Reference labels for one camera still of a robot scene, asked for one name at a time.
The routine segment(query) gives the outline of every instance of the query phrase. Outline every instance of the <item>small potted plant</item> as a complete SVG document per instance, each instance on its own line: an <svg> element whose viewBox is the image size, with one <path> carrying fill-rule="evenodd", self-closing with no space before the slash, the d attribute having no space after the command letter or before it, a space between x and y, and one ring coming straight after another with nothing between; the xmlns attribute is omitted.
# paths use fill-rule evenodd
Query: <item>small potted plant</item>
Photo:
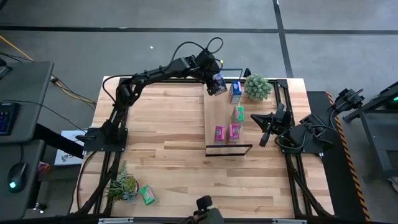
<svg viewBox="0 0 398 224"><path fill-rule="evenodd" d="M107 188L107 195L112 202L119 200L131 202L137 195L138 188L138 181L133 176L127 176L126 161L123 161L121 174L111 182Z"/></svg>
<svg viewBox="0 0 398 224"><path fill-rule="evenodd" d="M248 76L244 84L244 92L252 101L267 99L271 90L272 85L268 83L268 79L263 78L261 74Z"/></svg>

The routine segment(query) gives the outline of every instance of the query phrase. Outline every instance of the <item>pink box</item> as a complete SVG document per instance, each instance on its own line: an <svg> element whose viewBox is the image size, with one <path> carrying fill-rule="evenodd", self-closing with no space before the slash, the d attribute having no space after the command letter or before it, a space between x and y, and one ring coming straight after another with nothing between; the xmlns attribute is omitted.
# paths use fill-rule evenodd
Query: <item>pink box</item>
<svg viewBox="0 0 398 224"><path fill-rule="evenodd" d="M216 125L214 144L224 144L224 139L225 139L225 126Z"/></svg>
<svg viewBox="0 0 398 224"><path fill-rule="evenodd" d="M228 128L228 142L237 143L239 140L239 124L230 124Z"/></svg>

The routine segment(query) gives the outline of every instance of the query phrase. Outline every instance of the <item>paper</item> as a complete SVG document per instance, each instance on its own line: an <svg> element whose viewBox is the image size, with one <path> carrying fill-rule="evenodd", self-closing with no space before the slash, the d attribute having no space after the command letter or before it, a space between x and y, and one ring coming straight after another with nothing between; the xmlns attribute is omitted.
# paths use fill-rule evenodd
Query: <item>paper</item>
<svg viewBox="0 0 398 224"><path fill-rule="evenodd" d="M61 135L71 141L76 141L76 136L84 135L84 131L76 130L76 131L62 131ZM83 146L84 143L82 141L76 141L77 144ZM62 150L57 150L57 155L55 156L55 166L67 166L67 165L77 165L83 162L82 159L77 158L73 155L67 154Z"/></svg>

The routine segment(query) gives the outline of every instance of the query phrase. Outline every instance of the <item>yellow cable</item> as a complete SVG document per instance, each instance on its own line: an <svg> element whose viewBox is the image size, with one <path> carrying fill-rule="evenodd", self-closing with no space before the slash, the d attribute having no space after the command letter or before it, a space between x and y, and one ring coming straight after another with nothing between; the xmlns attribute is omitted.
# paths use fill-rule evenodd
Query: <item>yellow cable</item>
<svg viewBox="0 0 398 224"><path fill-rule="evenodd" d="M29 55L25 54L22 50L20 50L19 48L17 48L14 44L12 44L12 43L10 43L8 40L6 40L3 36L0 35L0 38L1 38L3 41L5 41L5 43L9 44L11 47L13 47L13 48L16 49L17 51L19 51L21 54L25 55L25 57L27 57L29 60L34 61L31 57L29 57ZM91 101L91 100L86 100L86 99L80 98L80 97L78 97L78 96L72 95L72 94L69 93L68 91L64 90L64 88L61 86L61 84L59 84L59 82L55 82L55 84L56 84L58 87L60 87L61 90L62 90L65 94L67 94L68 96L70 96L70 97L72 97L72 98L74 98L74 99L81 100L81 101L84 101L84 102L87 102L87 103L94 103L94 102Z"/></svg>
<svg viewBox="0 0 398 224"><path fill-rule="evenodd" d="M27 57L29 60L33 60L31 57L29 57L27 54L25 54L23 51L19 50L19 48L17 48L14 44L10 43L8 40L6 40L4 37L0 36L0 38L2 38L2 40L5 41L5 43L9 44L11 47L13 47L14 49L16 49L17 51L19 51L21 54L25 55L25 57Z"/></svg>
<svg viewBox="0 0 398 224"><path fill-rule="evenodd" d="M87 103L94 103L94 102L91 101L91 100L83 99L83 98L80 98L79 96L74 96L74 95L72 95L70 92L64 90L64 87L62 87L61 84L59 84L59 82L55 82L55 84L56 84L57 86L59 86L59 87L61 88L61 90L62 90L66 95L68 95L68 96L70 96L70 97L72 97L72 98L74 98L74 99L81 100L81 101L84 101L84 102L87 102Z"/></svg>

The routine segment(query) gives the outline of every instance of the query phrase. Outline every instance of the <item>concrete floor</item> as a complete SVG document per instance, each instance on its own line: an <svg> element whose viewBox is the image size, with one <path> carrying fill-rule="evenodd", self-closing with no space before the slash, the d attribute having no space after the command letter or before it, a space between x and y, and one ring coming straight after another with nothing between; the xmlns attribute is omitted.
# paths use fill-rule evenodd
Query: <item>concrete floor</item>
<svg viewBox="0 0 398 224"><path fill-rule="evenodd" d="M279 0L285 29L397 30L395 0ZM148 28L276 29L272 0L13 0L0 12L0 24L24 26L103 26ZM265 77L286 77L278 34L231 33L94 33L0 31L35 60L53 60L54 75L72 90L96 100L102 77L141 72L165 65L178 44L193 40L205 45L214 36L224 39L217 57L224 67L249 67ZM328 90L334 96L344 88L364 88L370 99L397 81L397 35L287 34L293 76L304 78L307 90ZM0 52L18 55L0 42ZM178 55L197 54L184 46ZM91 124L93 110L72 100L53 85L45 105L80 127ZM73 108L68 114L62 113ZM74 127L43 110L40 122L54 131ZM351 157L359 177L372 168L374 156L359 120L344 124ZM48 150L51 161L55 150ZM45 216L68 212L76 180L44 184L41 202ZM398 194L382 180L361 186L372 220L396 223ZM42 216L29 211L26 217Z"/></svg>

